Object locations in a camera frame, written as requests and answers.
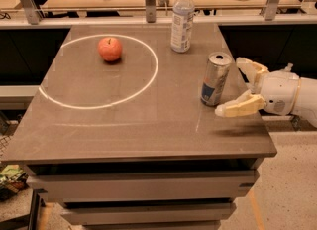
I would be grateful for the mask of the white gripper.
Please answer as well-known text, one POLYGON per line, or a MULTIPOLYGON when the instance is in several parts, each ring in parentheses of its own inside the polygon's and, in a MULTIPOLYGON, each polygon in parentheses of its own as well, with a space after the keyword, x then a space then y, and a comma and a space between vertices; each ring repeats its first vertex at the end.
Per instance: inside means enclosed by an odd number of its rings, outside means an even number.
POLYGON ((272 72, 266 66, 245 57, 238 57, 236 65, 246 77, 251 91, 247 90, 237 99, 218 105, 215 109, 217 116, 247 116, 262 109, 277 115, 291 112, 300 82, 300 77, 291 71, 292 63, 272 72))

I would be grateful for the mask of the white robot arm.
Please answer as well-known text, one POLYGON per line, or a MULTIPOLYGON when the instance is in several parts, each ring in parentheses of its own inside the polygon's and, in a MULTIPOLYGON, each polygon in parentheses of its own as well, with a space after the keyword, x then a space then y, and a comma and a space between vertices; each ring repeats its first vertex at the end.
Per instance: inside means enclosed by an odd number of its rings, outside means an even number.
POLYGON ((218 105, 221 117, 251 115, 259 110, 270 114, 296 115, 317 127, 317 80, 292 72, 293 64, 269 71, 262 64, 238 57, 236 65, 249 82, 248 90, 237 99, 218 105))

